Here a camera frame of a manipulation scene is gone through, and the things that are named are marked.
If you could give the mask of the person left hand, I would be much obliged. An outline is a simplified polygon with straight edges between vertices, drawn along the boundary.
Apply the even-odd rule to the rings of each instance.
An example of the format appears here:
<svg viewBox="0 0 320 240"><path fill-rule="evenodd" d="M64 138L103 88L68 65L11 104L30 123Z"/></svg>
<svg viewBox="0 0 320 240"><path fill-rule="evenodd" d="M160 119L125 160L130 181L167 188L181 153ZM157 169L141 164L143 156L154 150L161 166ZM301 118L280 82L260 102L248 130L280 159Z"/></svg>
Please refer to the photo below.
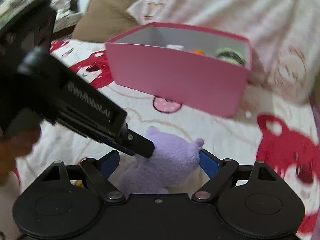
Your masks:
<svg viewBox="0 0 320 240"><path fill-rule="evenodd" d="M16 158L32 152L41 136L41 127L35 126L13 137L1 139L1 185L7 181L9 173L16 168Z"/></svg>

